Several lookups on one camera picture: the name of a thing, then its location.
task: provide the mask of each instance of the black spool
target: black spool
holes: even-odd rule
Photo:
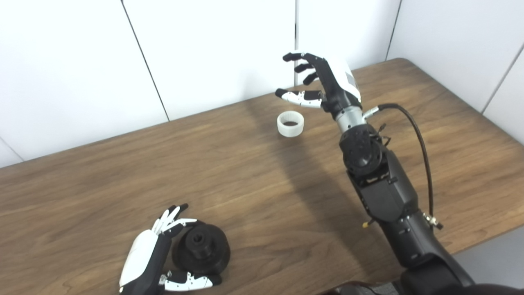
[[[189,230],[173,247],[173,262],[181,270],[197,275],[218,275],[229,263],[231,250],[226,235],[210,224]]]

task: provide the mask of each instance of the brown surface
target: brown surface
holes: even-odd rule
[[[524,224],[524,147],[410,62],[356,70],[368,109],[397,102],[428,146],[437,235],[457,252]],[[276,117],[305,117],[297,138]],[[427,208],[420,147],[395,110],[389,146]],[[367,221],[329,114],[272,94],[0,170],[0,294],[117,294],[134,238],[171,204],[221,227],[224,283],[198,294],[316,294],[399,275]]]

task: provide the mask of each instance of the black arm segment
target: black arm segment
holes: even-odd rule
[[[431,275],[425,277],[421,285],[433,288],[418,289],[414,283],[406,286],[407,289],[415,288],[413,294],[426,295],[450,286],[474,285],[435,238],[418,207],[415,188],[373,127],[364,124],[347,130],[341,137],[340,147],[348,176],[364,208],[380,225],[400,264],[408,269],[403,275],[407,277],[405,281],[409,283],[411,271],[415,269],[419,270],[416,272],[419,276],[424,273],[420,269],[437,269],[428,271]]]

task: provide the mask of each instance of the black motor joint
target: black motor joint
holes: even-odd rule
[[[348,174],[356,180],[369,180],[387,172],[382,168],[386,148],[378,132],[369,124],[357,125],[344,132],[339,142]]]

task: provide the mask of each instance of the white wall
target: white wall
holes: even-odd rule
[[[524,43],[522,0],[403,0],[388,59],[403,57],[482,111]]]
[[[400,0],[299,0],[298,48],[357,69],[386,59]],[[298,84],[313,70],[298,74]]]
[[[11,148],[0,138],[0,168],[20,163],[22,159],[18,157]]]
[[[0,2],[0,136],[24,160],[166,121],[120,1]]]
[[[125,0],[169,119],[293,86],[294,0]]]
[[[500,85],[484,115],[524,144],[524,54]]]

